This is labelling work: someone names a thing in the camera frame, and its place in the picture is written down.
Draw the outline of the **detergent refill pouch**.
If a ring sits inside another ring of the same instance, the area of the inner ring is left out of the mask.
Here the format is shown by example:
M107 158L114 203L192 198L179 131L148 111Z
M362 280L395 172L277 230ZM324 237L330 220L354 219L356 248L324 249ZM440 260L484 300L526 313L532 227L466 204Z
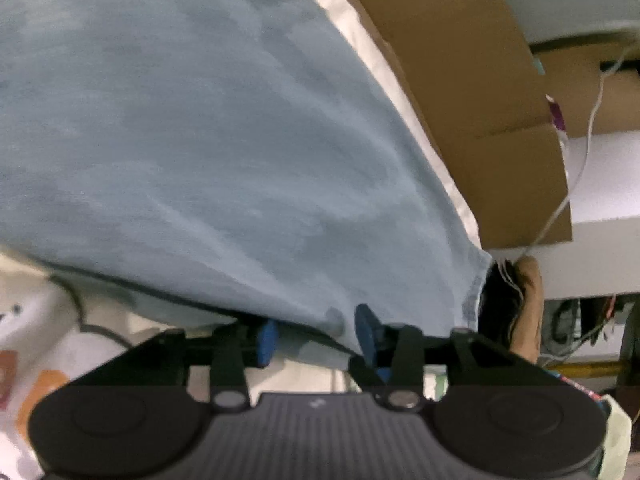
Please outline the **detergent refill pouch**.
M567 148L568 135L566 133L566 125L561 107L559 106L559 103L552 98L552 96L546 96L546 100L550 110L553 127L558 135L562 150L565 150Z

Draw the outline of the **brown cardboard sheet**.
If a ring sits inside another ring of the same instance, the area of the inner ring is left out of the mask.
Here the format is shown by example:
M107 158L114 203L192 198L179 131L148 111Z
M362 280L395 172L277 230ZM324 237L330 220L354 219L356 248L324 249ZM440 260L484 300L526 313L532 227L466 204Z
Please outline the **brown cardboard sheet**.
M639 0L347 0L407 92L487 249L573 237L539 50L639 28Z

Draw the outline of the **light green cloth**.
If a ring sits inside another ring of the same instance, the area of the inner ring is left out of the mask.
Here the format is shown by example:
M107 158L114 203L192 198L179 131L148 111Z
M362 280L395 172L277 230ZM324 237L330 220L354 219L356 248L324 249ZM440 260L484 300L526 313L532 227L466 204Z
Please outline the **light green cloth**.
M603 454L598 480L622 480L631 447L632 420L612 396L601 398L601 405L608 409Z

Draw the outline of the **teal patterned cloth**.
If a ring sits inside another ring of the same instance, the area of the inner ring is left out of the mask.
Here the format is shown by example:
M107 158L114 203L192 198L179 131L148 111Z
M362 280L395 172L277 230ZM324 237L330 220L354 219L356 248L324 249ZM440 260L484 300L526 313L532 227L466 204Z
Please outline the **teal patterned cloth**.
M565 375L561 374L557 370L549 370L549 374L555 378L558 378L559 380L562 380L562 382L565 382L567 385L574 387L575 389L581 391L582 393L585 393L594 402L602 402L604 399L603 394L597 393L589 389L588 387L582 385L580 382L576 382L576 380L566 377Z

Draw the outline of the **brown folded garment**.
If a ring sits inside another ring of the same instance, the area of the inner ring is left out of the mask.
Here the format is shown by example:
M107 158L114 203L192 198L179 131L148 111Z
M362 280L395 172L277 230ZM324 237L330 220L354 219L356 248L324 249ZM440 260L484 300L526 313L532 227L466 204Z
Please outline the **brown folded garment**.
M515 267L524 288L524 299L514 324L510 351L536 364L540 356L541 326L544 319L544 281L534 257L518 259Z

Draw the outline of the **black garment under brown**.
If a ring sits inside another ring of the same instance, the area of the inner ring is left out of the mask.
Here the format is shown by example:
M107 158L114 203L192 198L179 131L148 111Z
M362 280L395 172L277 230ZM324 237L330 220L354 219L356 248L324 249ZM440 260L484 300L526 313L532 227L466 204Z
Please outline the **black garment under brown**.
M523 304L524 288L515 264L510 260L495 261L480 295L477 331L509 349Z

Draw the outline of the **black gold round stand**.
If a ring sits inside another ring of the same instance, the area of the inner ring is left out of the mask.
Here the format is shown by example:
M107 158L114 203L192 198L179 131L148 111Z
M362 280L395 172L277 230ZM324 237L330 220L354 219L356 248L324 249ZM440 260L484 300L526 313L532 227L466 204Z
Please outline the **black gold round stand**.
M638 367L638 361L564 362L547 366L547 370L568 378L618 377Z

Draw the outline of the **white shelf board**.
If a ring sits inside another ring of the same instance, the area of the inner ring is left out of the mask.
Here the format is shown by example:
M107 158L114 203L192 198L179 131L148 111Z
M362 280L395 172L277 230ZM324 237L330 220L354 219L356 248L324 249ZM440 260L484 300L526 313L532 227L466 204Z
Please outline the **white shelf board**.
M570 199L573 240L532 250L549 300L639 290L639 133L596 134Z

